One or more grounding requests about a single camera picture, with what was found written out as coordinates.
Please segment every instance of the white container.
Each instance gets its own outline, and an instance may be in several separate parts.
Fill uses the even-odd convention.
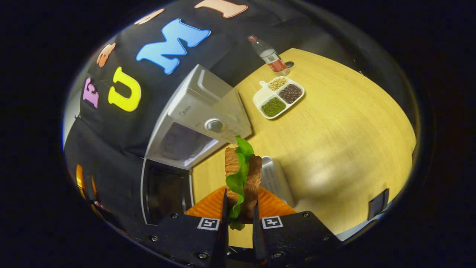
[[[280,87],[278,90],[276,91],[272,91],[268,86],[270,83],[272,83],[274,80],[276,79],[279,79],[279,78],[285,78],[287,80],[286,84],[284,84],[282,87]],[[284,77],[284,76],[278,76],[276,78],[274,78],[273,80],[269,81],[268,83],[264,82],[264,81],[260,81],[259,84],[262,86],[262,88],[255,93],[255,95],[253,96],[253,103],[255,104],[256,108],[261,112],[261,114],[268,118],[268,119],[273,119],[273,118],[276,118],[278,117],[280,114],[284,113],[287,109],[289,109],[291,106],[293,106],[294,104],[296,104],[303,96],[304,96],[304,88],[296,83],[295,81],[287,78],[287,77]],[[298,88],[301,89],[302,93],[301,95],[291,104],[287,103],[283,98],[281,98],[279,96],[279,93],[285,89],[289,84],[294,84],[296,85]],[[285,105],[286,105],[286,108],[284,108],[284,110],[282,110],[281,112],[279,112],[278,114],[272,116],[272,117],[269,117],[267,115],[265,115],[265,113],[263,112],[263,110],[261,110],[261,106],[265,105],[267,102],[269,102],[269,100],[271,100],[272,98],[274,97],[277,97],[280,101],[282,101]]]
[[[279,197],[290,207],[294,207],[294,199],[284,177],[281,164],[269,156],[262,157],[261,187]]]

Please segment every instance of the microwave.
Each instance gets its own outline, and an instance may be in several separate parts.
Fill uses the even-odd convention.
[[[197,64],[168,100],[146,149],[140,185],[145,223],[156,225],[162,215],[192,207],[192,167],[236,144],[236,135],[251,133],[238,92]]]

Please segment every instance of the bottle cap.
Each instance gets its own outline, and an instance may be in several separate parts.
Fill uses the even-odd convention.
[[[254,35],[254,34],[248,36],[248,41],[250,41],[250,42],[251,42],[251,41],[254,41],[254,40],[256,40],[256,39],[258,39],[258,37],[256,37],[256,35]]]

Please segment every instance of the bread slice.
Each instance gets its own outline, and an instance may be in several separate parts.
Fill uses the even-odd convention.
[[[261,157],[252,155],[249,159],[248,176],[245,183],[245,201],[240,205],[240,218],[244,223],[253,219],[253,211],[258,199],[259,185],[261,184],[261,168],[263,160]],[[234,174],[239,170],[238,156],[235,148],[225,150],[225,173],[226,176]],[[238,202],[238,194],[232,192],[227,186],[228,207],[233,207]]]

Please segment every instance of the plastic bottle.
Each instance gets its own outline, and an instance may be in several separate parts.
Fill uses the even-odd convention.
[[[283,62],[281,57],[276,53],[274,48],[267,42],[258,39],[256,35],[248,36],[248,41],[258,56],[260,56],[266,64],[274,71],[277,76],[286,76],[290,70]]]

